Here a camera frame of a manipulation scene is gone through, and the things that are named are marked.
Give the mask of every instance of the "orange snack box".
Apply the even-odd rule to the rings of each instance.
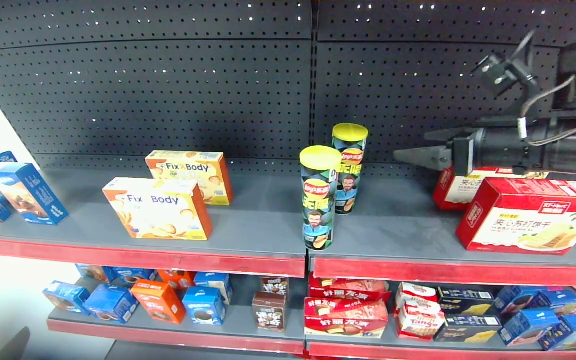
[[[166,282],[139,280],[130,292],[155,320],[181,324],[186,316],[175,290]]]

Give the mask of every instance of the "product packaging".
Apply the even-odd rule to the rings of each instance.
[[[453,168],[445,168],[439,175],[432,199],[441,210],[466,210],[486,178],[545,179],[547,172],[513,174],[511,168],[480,167],[468,176],[455,176]]]
[[[90,312],[84,307],[84,303],[90,297],[90,292],[86,287],[53,281],[43,290],[43,294],[57,309],[90,315]]]
[[[194,180],[115,177],[103,194],[133,238],[208,240],[213,232]]]
[[[486,178],[457,237],[468,250],[564,255],[576,244],[576,181]]]
[[[84,307],[103,321],[125,324],[137,309],[137,299],[125,287],[101,284],[90,294]]]
[[[223,152],[154,150],[146,157],[152,177],[162,180],[194,180],[208,205],[233,203],[233,186]]]
[[[130,292],[153,319],[181,324],[186,316],[179,297],[167,282],[138,280]]]
[[[303,311],[306,335],[381,338],[388,325],[382,300],[306,297]]]
[[[183,306],[195,324],[223,325],[226,305],[219,289],[214,287],[188,287]]]
[[[327,146],[309,146],[299,153],[299,162],[303,241],[307,249],[325,250],[332,244],[341,153]]]
[[[252,310],[259,329],[280,333],[286,330],[285,294],[259,291],[252,299]]]
[[[338,123],[332,128],[332,147],[341,153],[334,196],[337,214],[350,214],[355,207],[367,137],[368,129],[356,123]]]

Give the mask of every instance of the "yellow lid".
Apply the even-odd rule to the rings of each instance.
[[[368,137],[368,129],[356,123],[338,123],[332,128],[332,136],[345,142],[359,142]]]
[[[341,153],[328,146],[308,146],[299,153],[299,162],[312,170],[339,169]]]

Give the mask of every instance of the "lay's can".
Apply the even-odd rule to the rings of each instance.
[[[336,184],[335,212],[350,214],[357,200],[368,129],[356,123],[338,123],[332,128],[332,147],[341,153]]]
[[[325,250],[332,244],[341,153],[328,146],[309,146],[299,154],[299,162],[303,241],[310,250]]]

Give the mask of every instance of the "store shelf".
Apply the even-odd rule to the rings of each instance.
[[[333,244],[314,252],[318,278],[457,284],[576,285],[576,246],[563,256],[466,251],[462,212],[439,211],[415,180],[362,178],[352,214],[335,219]]]
[[[133,239],[101,189],[117,176],[150,178],[144,169],[44,171],[70,216],[57,226],[0,224],[0,255],[148,269],[185,269],[302,278],[298,177],[233,175],[231,206],[210,206],[208,241]]]

